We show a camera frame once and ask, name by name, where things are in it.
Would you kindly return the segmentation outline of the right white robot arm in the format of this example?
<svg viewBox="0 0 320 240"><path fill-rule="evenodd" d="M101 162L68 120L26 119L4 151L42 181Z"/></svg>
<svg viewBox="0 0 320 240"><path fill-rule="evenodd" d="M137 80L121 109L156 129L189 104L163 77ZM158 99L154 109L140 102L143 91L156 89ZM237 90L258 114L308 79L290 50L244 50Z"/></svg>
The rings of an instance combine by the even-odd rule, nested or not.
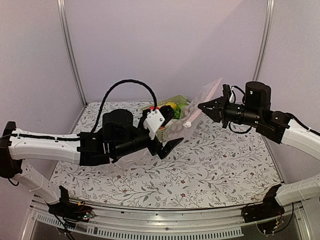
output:
<svg viewBox="0 0 320 240"><path fill-rule="evenodd" d="M267 139L320 158L320 134L307 127L292 113L271 110L271 88L258 81L245 84L243 101L231 101L232 90L223 85L222 96L198 104L198 108L216 123L227 128L231 123L246 125ZM320 196L320 176L315 175L291 184L272 186L262 203L242 208L245 223L284 214L284 206Z"/></svg>

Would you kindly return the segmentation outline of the floral table mat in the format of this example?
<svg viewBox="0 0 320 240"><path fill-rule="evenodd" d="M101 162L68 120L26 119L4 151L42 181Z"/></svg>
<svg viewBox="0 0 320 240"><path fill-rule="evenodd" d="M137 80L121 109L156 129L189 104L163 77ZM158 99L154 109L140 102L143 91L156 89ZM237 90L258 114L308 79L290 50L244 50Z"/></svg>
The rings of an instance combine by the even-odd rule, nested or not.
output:
<svg viewBox="0 0 320 240"><path fill-rule="evenodd" d="M58 162L51 182L70 197L144 208L217 208L256 203L281 182L263 138L203 117L190 139L165 159L111 175L105 165Z"/></svg>

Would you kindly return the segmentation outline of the right aluminium frame post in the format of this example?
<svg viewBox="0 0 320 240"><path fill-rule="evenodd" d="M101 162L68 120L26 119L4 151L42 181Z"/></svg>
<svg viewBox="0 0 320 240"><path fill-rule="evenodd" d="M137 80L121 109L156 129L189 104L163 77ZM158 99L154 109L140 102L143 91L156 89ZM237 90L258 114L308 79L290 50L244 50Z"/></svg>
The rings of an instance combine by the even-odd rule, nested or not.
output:
<svg viewBox="0 0 320 240"><path fill-rule="evenodd" d="M272 21L275 9L275 0L268 0L265 11L265 20L263 25L262 37L258 51L258 57L255 64L252 81L257 82L263 68L263 63L267 51L269 36L272 28Z"/></svg>

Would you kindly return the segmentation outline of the pink zip top bag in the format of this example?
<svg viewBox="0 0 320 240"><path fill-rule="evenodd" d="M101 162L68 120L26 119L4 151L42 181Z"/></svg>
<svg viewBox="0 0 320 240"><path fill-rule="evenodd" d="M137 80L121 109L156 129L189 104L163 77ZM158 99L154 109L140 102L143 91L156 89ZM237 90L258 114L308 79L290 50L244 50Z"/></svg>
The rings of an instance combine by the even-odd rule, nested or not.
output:
<svg viewBox="0 0 320 240"><path fill-rule="evenodd" d="M213 99L216 90L221 86L221 81L222 78L203 86L191 102L188 102L183 95L177 95L162 101L161 104L182 104L182 108L178 119L170 120L165 127L157 131L159 140L167 142L178 138L190 139L204 117L198 105Z"/></svg>

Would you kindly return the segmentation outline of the clear plastic bag with label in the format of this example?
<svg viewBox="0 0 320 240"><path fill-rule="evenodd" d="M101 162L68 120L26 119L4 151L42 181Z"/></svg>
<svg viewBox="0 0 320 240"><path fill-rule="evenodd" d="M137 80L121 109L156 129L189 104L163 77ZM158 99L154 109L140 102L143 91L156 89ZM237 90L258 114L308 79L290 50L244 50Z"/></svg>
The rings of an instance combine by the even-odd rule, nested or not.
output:
<svg viewBox="0 0 320 240"><path fill-rule="evenodd" d="M116 163L110 163L103 169L112 176L123 174L131 168L147 165L154 156L147 148L141 149L129 155L121 157Z"/></svg>

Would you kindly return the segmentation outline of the left aluminium frame post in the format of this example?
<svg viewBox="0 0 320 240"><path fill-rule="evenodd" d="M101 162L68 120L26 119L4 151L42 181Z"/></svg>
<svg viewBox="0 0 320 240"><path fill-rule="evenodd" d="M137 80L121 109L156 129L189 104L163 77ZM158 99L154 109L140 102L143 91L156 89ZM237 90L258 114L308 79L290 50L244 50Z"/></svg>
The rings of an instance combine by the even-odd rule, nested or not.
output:
<svg viewBox="0 0 320 240"><path fill-rule="evenodd" d="M85 107L88 103L87 103L84 88L81 82L81 78L80 78L80 74L79 74L79 70L78 70L78 66L75 58L75 53L72 45L72 39L71 39L67 11L66 11L66 3L64 0L57 0L56 2L57 2L60 25L61 25L62 35L64 39L67 57L69 60L71 73L73 76L73 80L75 82L75 87L76 87L80 102Z"/></svg>

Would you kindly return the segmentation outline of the aluminium frame post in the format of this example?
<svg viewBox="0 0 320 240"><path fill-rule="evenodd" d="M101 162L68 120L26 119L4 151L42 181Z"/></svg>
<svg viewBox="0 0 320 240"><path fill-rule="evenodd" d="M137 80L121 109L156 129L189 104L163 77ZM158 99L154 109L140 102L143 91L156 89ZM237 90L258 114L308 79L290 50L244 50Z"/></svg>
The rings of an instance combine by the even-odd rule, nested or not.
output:
<svg viewBox="0 0 320 240"><path fill-rule="evenodd" d="M84 88L81 82L81 78L80 78L80 74L79 74L79 70L78 70L78 66L75 58L75 53L72 45L72 39L71 39L67 11L66 11L66 3L64 0L57 0L56 2L57 2L60 25L61 25L62 35L64 39L67 57L69 60L71 73L73 76L73 80L75 82L75 87L76 87L80 102L85 107L88 103L87 103Z"/></svg>
<svg viewBox="0 0 320 240"><path fill-rule="evenodd" d="M268 0L265 11L265 20L263 25L262 37L258 51L258 57L255 64L252 81L257 82L263 68L263 63L267 51L269 36L272 28L272 21L275 9L275 0Z"/></svg>

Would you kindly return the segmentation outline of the red toy apple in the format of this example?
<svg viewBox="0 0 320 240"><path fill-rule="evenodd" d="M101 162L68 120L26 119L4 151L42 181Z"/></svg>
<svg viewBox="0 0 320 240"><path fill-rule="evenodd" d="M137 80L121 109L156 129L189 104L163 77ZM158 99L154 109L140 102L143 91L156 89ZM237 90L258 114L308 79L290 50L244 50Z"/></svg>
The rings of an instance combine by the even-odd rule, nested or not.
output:
<svg viewBox="0 0 320 240"><path fill-rule="evenodd" d="M157 106L156 108L154 106L151 106L148 108L150 111L159 110L160 108Z"/></svg>

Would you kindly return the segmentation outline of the green toy grapes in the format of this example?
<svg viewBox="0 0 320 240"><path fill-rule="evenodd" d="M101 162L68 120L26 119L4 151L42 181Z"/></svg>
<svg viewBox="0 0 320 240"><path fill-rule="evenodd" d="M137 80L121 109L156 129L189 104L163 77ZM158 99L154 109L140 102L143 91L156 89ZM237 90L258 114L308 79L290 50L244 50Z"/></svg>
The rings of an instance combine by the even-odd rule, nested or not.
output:
<svg viewBox="0 0 320 240"><path fill-rule="evenodd" d="M178 104L176 106L176 108L173 110L174 111L174 114L173 114L174 119L179 120L181 118L181 114L182 114L184 107L185 107L184 104Z"/></svg>

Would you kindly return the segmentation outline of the yellow toy lemon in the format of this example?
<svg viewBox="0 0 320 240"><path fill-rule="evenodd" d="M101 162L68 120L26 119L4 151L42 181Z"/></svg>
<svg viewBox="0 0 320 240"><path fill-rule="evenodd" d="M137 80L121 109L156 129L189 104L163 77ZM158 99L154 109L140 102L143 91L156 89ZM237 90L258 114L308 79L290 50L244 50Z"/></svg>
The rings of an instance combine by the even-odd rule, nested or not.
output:
<svg viewBox="0 0 320 240"><path fill-rule="evenodd" d="M166 106L170 106L174 110L177 108L177 105L174 102L167 102Z"/></svg>

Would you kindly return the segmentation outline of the aluminium front rail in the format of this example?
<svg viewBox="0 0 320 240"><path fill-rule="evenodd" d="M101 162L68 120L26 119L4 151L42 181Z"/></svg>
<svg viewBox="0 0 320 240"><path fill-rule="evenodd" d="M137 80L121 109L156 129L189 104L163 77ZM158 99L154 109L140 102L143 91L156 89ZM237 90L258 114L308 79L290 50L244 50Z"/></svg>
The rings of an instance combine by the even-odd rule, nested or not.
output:
<svg viewBox="0 0 320 240"><path fill-rule="evenodd" d="M63 223L34 197L22 232L24 240L313 240L301 203L282 216L245 222L241 206L156 209L89 202L88 222Z"/></svg>

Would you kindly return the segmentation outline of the beige plastic basket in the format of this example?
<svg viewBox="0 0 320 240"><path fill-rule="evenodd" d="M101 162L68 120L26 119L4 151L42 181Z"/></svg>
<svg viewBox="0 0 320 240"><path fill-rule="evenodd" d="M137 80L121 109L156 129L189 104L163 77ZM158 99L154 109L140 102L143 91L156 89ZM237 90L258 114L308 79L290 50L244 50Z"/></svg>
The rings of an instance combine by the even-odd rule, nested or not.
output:
<svg viewBox="0 0 320 240"><path fill-rule="evenodd" d="M173 139L184 138L187 140L191 134L195 124L191 121L188 115L191 113L189 100L183 95L177 95L166 100L159 101L157 107L165 106L166 103L172 102L176 105L185 105L182 110L180 119L172 118L165 126L160 127L156 133L157 138L161 142L168 142Z"/></svg>

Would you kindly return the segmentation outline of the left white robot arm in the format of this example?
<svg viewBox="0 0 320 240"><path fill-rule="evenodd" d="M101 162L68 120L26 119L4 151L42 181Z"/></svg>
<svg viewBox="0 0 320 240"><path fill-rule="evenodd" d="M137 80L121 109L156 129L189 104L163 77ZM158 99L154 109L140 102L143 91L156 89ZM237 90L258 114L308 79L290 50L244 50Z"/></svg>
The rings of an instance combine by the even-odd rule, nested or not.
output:
<svg viewBox="0 0 320 240"><path fill-rule="evenodd" d="M0 176L13 185L22 184L41 197L50 214L66 221L88 222L94 217L93 209L84 202L70 202L63 186L52 184L29 163L30 159L62 161L79 166L115 164L120 158L148 150L161 159L182 141L176 138L163 144L157 131L172 118L172 108L146 109L137 126L133 114L126 109L100 113L100 129L70 135L42 135L27 132L10 121L0 138Z"/></svg>

